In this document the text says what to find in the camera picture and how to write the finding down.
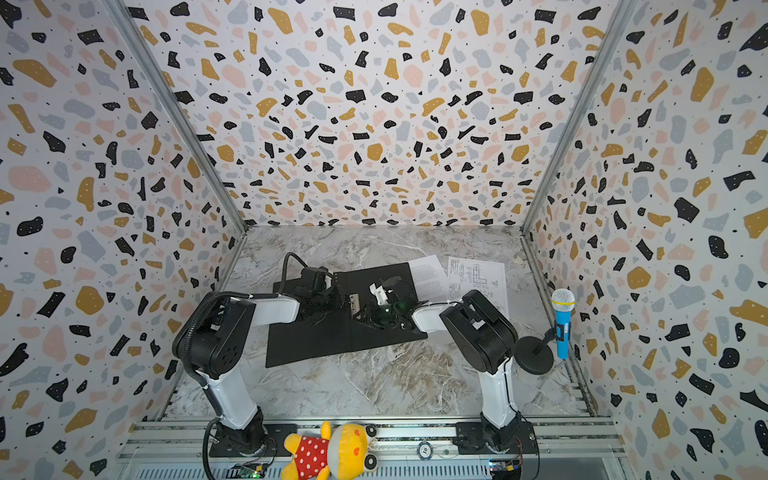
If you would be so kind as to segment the orange and black folder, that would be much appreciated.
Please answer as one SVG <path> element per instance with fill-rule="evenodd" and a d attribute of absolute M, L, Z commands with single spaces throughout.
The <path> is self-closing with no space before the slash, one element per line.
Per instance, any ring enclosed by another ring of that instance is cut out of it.
<path fill-rule="evenodd" d="M 374 303 L 372 283 L 415 291 L 408 264 L 396 263 L 333 274 L 336 310 L 325 318 L 299 318 L 269 327 L 265 366 L 273 368 L 303 360 L 351 353 L 428 338 L 418 330 L 379 330 L 353 319 L 366 304 Z M 287 294 L 301 285 L 301 277 L 283 285 Z"/>

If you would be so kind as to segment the text printed paper sheet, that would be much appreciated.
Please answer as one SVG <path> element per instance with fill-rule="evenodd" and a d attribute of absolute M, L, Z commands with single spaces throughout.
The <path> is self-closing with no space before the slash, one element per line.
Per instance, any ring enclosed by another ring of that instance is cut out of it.
<path fill-rule="evenodd" d="M 446 272 L 436 255 L 408 261 L 419 301 L 443 302 L 449 296 Z"/>

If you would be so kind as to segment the technical drawing paper sheet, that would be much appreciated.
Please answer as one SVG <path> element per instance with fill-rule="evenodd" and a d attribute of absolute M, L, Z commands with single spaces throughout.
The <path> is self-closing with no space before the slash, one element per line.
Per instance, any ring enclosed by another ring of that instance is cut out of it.
<path fill-rule="evenodd" d="M 505 317 L 510 316 L 506 269 L 503 263 L 450 257 L 448 289 L 452 299 L 458 299 L 470 290 L 478 290 Z"/>

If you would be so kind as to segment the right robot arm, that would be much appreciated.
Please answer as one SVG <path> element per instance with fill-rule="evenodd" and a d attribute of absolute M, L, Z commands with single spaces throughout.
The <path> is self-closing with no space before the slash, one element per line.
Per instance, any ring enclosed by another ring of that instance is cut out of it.
<path fill-rule="evenodd" d="M 518 334 L 507 318 L 478 290 L 459 300 L 400 300 L 393 291 L 374 289 L 376 304 L 353 319 L 380 330 L 422 333 L 446 331 L 479 378 L 482 407 L 477 434 L 461 434 L 456 445 L 505 453 L 517 444 L 523 416 L 516 404 L 512 367 Z"/>

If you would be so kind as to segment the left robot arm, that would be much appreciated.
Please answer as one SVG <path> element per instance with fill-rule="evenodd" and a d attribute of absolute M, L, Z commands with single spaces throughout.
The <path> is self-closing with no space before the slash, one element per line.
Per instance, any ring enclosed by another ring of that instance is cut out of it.
<path fill-rule="evenodd" d="M 173 342 L 173 355 L 202 388 L 215 412 L 215 438 L 242 454 L 267 446 L 263 413 L 243 377 L 241 358 L 252 327 L 268 333 L 267 368 L 321 357 L 322 340 L 344 330 L 346 306 L 339 288 L 296 285 L 291 293 L 207 294 Z"/>

